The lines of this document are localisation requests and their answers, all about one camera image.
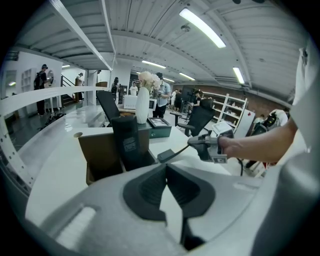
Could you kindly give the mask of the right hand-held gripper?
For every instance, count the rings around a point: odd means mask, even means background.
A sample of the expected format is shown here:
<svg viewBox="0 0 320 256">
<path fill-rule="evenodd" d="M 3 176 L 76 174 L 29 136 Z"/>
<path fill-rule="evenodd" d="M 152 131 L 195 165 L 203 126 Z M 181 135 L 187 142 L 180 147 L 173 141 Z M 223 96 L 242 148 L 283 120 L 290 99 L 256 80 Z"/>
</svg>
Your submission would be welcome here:
<svg viewBox="0 0 320 256">
<path fill-rule="evenodd" d="M 196 147 L 198 156 L 202 161 L 226 164 L 228 157 L 219 143 L 220 137 L 211 137 L 209 134 L 203 134 L 189 138 L 187 144 L 191 147 Z"/>
</svg>

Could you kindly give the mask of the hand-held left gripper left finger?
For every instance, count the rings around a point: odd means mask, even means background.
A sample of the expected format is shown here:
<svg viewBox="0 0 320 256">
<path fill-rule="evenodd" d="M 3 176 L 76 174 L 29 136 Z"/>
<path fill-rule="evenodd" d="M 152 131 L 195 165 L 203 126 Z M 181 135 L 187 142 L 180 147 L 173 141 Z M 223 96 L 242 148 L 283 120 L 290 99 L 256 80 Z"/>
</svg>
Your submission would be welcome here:
<svg viewBox="0 0 320 256">
<path fill-rule="evenodd" d="M 126 183 L 159 165 L 101 179 L 59 206 L 40 228 L 56 242 L 67 227 L 84 228 L 71 251 L 82 256 L 183 256 L 186 250 L 168 232 L 165 222 L 144 220 L 123 199 Z"/>
</svg>

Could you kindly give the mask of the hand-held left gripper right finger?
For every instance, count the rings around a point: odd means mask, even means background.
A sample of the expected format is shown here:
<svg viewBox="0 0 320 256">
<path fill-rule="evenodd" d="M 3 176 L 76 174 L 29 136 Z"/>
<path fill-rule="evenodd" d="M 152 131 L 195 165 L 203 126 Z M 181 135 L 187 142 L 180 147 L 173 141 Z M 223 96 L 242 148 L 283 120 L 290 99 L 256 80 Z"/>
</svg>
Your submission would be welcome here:
<svg viewBox="0 0 320 256">
<path fill-rule="evenodd" d="M 262 180 L 181 164 L 166 170 L 166 228 L 192 251 L 222 234 L 249 206 Z"/>
</svg>

